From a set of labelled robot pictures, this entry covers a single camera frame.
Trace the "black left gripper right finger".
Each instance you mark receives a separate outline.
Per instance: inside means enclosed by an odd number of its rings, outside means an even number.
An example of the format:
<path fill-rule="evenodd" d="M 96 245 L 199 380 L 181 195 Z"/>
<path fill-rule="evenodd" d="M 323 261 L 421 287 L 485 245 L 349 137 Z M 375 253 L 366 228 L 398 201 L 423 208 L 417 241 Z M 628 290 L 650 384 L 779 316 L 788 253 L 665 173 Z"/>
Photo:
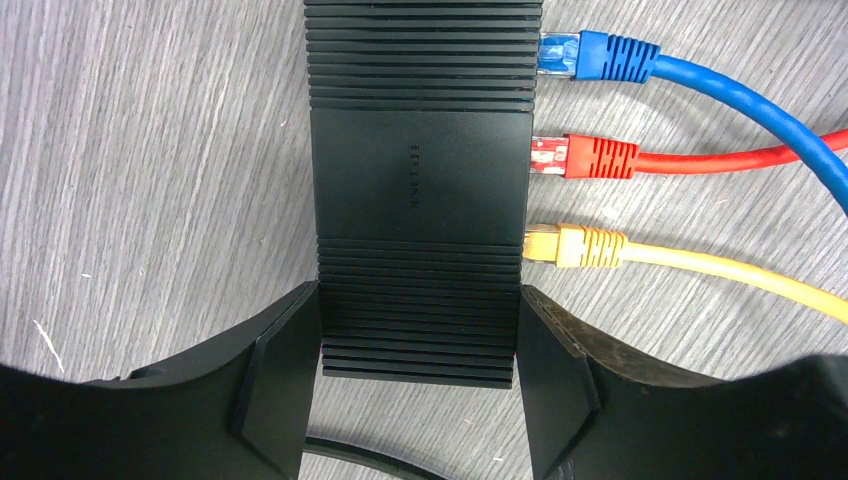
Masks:
<path fill-rule="evenodd" d="M 521 290 L 517 365 L 537 479 L 843 479 L 847 360 L 720 380 Z"/>

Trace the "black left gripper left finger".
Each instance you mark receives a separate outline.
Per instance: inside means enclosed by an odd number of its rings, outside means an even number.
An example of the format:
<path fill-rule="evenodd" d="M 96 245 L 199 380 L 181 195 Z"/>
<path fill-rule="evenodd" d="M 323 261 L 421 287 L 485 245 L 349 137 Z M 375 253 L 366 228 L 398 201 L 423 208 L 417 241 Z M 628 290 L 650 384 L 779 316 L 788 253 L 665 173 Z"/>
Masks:
<path fill-rule="evenodd" d="M 5 479 L 294 479 L 321 344 L 315 283 L 125 379 L 1 370 Z"/>

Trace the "small black TP-Link switch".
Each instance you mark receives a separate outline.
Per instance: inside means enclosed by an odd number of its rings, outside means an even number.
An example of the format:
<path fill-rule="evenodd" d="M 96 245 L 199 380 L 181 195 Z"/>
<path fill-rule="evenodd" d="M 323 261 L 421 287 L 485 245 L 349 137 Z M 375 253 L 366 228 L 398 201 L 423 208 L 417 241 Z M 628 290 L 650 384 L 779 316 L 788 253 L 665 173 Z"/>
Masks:
<path fill-rule="evenodd" d="M 542 5 L 304 5 L 323 372 L 513 378 Z"/>

